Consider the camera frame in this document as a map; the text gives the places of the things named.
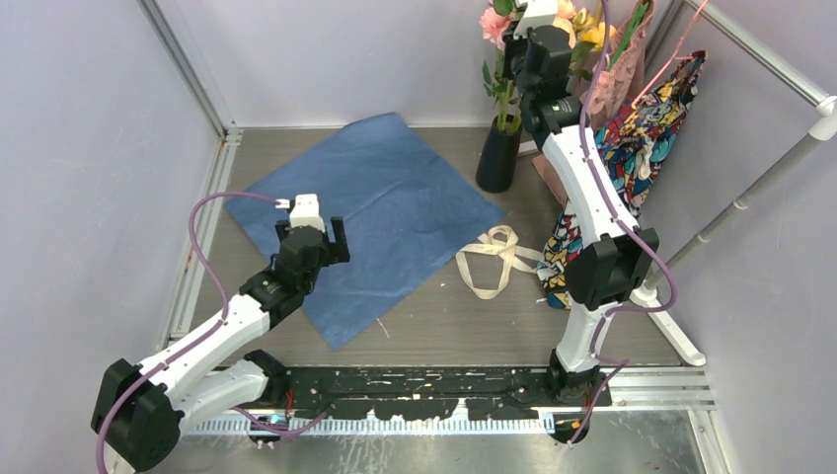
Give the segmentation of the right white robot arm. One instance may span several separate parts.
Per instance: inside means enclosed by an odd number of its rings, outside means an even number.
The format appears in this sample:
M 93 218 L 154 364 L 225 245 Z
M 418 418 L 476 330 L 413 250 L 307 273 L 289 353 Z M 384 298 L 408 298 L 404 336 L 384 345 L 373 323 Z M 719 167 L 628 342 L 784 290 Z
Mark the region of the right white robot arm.
M 551 398 L 574 404 L 600 381 L 595 354 L 608 318 L 644 281 L 656 232 L 642 229 L 618 196 L 594 144 L 585 113 L 567 90 L 569 35 L 519 20 L 503 33 L 502 75 L 513 82 L 524 129 L 555 169 L 573 207 L 582 248 L 564 270 L 571 300 L 565 333 L 545 376 Z

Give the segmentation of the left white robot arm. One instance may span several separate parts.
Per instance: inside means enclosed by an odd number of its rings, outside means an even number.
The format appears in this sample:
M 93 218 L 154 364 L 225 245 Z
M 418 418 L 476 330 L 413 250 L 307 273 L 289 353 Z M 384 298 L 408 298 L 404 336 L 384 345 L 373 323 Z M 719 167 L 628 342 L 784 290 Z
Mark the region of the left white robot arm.
M 215 316 L 139 363 L 121 358 L 106 369 L 91 421 L 101 472 L 108 470 L 105 447 L 146 472 L 184 435 L 222 412 L 284 401 L 287 369 L 265 351 L 252 351 L 222 371 L 216 367 L 299 309 L 321 269 L 349 261 L 344 223 L 339 217 L 331 223 L 327 231 L 301 218 L 278 221 L 278 252 Z

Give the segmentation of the cream ribbon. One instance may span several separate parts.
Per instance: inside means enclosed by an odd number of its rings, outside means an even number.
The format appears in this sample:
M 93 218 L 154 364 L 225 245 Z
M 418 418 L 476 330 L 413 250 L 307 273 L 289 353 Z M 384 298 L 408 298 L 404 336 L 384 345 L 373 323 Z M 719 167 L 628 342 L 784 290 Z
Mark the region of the cream ribbon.
M 470 266 L 473 257 L 479 259 L 478 271 L 497 270 L 493 286 L 478 285 L 478 279 L 487 282 L 486 276 L 475 277 Z M 479 299 L 492 300 L 508 286 L 511 274 L 519 272 L 534 275 L 541 253 L 522 246 L 518 234 L 509 225 L 497 225 L 479 235 L 474 243 L 462 247 L 454 257 L 463 283 Z

